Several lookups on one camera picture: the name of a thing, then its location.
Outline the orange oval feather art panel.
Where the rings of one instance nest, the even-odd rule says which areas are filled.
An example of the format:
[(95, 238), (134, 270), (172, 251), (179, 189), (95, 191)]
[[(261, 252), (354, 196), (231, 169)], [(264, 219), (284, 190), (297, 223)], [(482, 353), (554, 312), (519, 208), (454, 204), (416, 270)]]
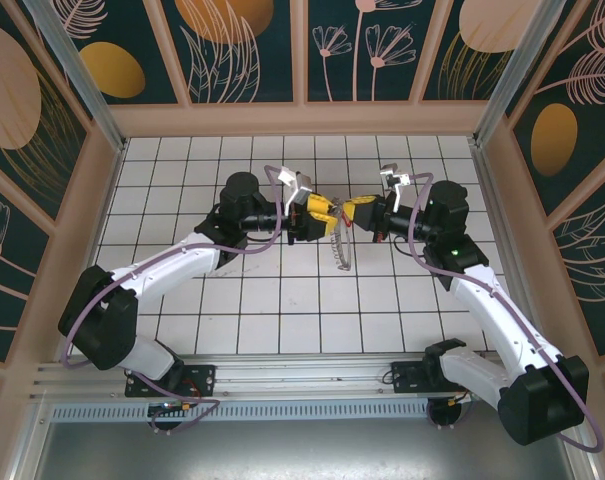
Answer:
[(49, 0), (110, 105), (177, 102), (143, 0)]
[(605, 0), (590, 0), (514, 126), (546, 214), (605, 159)]

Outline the pink flowers art panel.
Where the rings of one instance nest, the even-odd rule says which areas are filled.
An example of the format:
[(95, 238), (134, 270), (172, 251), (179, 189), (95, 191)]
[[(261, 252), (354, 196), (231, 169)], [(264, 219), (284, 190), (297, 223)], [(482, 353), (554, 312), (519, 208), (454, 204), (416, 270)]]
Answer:
[(435, 0), (309, 0), (311, 102), (410, 97)]

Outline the pink leaves art panel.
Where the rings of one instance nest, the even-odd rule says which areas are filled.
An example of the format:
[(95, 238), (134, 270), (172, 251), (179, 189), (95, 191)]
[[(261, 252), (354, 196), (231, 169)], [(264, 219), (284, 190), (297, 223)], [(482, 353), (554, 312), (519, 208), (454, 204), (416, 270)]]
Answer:
[(554, 237), (595, 350), (605, 356), (605, 182)]

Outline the orange circle leaves art panel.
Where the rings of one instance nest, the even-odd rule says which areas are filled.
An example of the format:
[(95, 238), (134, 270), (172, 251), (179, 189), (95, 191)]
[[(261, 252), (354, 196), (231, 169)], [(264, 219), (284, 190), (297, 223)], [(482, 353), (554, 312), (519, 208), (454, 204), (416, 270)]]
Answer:
[(161, 0), (190, 102), (293, 100), (289, 0)]

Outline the pink circle gold leaves panel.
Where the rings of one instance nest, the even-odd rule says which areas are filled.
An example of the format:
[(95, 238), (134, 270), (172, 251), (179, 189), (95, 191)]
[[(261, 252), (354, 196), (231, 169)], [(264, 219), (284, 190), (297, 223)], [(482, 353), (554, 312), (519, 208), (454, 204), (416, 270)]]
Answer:
[(453, 0), (425, 101), (487, 101), (540, 0)]

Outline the grey metal sheet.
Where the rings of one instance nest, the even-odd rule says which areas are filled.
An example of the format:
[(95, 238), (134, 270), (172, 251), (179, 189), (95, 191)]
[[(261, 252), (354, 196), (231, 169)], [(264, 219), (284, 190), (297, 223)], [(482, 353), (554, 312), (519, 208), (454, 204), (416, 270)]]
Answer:
[(423, 419), (53, 424), (20, 480), (601, 480), (559, 441), (512, 442), (483, 411), (452, 429)]

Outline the pink circle moon art panel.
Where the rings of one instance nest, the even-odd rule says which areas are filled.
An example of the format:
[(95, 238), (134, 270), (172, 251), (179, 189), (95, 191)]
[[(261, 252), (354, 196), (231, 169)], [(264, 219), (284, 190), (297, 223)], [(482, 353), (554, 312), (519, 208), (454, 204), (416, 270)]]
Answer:
[(63, 93), (0, 6), (0, 172), (56, 219), (86, 136)]

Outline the aluminium table side rail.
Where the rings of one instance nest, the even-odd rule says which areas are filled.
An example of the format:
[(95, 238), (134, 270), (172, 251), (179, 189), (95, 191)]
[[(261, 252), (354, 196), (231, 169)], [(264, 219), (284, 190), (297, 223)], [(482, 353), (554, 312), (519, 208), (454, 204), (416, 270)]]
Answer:
[(66, 307), (81, 273), (97, 259), (121, 166), (120, 148), (97, 134), (86, 139), (60, 210), (64, 240), (61, 309)]
[(503, 276), (506, 279), (510, 296), (532, 325), (541, 334), (545, 334), (537, 308), (533, 304), (531, 289), (526, 279), (523, 264), (515, 244), (515, 238), (507, 219), (506, 210), (498, 190), (497, 181), (491, 170), (489, 159), (483, 149), (474, 143), (471, 143), (470, 151), (487, 206), (489, 220), (493, 228), (494, 238), (503, 266)]

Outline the aluminium frame post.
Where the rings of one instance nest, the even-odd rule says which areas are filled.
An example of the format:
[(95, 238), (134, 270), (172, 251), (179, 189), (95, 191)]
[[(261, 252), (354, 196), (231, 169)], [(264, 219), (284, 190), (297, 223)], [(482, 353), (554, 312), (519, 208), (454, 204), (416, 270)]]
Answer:
[(109, 144), (120, 154), (125, 137), (116, 125), (102, 93), (98, 90), (78, 50), (59, 21), (54, 7), (49, 0), (23, 0), (23, 2), (56, 58), (66, 69), (71, 82), (75, 85)]
[(469, 138), (471, 147), (481, 149), (490, 139), (549, 34), (557, 24), (566, 1), (541, 0), (499, 78), (475, 131)]

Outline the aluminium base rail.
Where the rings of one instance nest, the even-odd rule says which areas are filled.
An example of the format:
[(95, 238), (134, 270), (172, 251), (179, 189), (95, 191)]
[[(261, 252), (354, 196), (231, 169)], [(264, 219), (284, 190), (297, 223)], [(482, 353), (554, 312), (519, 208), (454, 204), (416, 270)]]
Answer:
[[(213, 397), (222, 401), (390, 398), (382, 382), (393, 362), (419, 361), (421, 353), (187, 355), (187, 370), (213, 367)], [(92, 365), (67, 369), (60, 363), (36, 367), (27, 382), (28, 398), (47, 402), (99, 402), (129, 399), (121, 368)]]

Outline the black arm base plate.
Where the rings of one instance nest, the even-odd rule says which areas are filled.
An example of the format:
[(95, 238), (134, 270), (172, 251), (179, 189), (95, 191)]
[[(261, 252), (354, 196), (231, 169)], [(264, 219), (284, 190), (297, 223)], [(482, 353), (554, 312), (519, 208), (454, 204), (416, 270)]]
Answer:
[(398, 361), (391, 364), (392, 387), (396, 394), (421, 398), (475, 397), (465, 387), (444, 377), (438, 364), (420, 361)]
[[(124, 395), (127, 398), (163, 396), (132, 373), (126, 375)], [(184, 397), (211, 397), (216, 381), (214, 365), (181, 365), (171, 368), (161, 379), (152, 383), (163, 390)]]

